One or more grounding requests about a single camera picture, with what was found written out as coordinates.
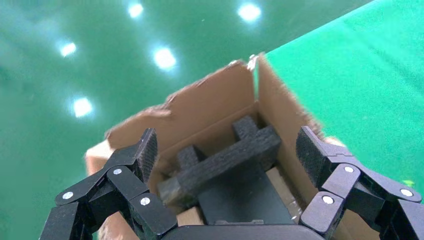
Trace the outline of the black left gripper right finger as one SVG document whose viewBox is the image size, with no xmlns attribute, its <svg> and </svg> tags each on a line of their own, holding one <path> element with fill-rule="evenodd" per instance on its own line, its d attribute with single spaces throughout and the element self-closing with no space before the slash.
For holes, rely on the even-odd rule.
<svg viewBox="0 0 424 240">
<path fill-rule="evenodd" d="M 424 237 L 422 196 L 365 167 L 346 147 L 320 140 L 308 126 L 296 139 L 296 156 L 318 193 L 299 223 L 328 240 L 346 210 L 358 214 L 381 240 Z"/>
</svg>

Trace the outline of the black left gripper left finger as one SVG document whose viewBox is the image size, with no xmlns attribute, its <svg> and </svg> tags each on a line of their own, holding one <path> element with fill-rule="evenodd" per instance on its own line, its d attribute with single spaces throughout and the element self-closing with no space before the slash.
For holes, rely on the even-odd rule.
<svg viewBox="0 0 424 240">
<path fill-rule="evenodd" d="M 108 217 L 121 213 L 139 239 L 162 239 L 178 222 L 147 185 L 157 155 L 156 131 L 147 128 L 136 144 L 115 150 L 98 172 L 56 196 L 40 238 L 90 240 Z"/>
</svg>

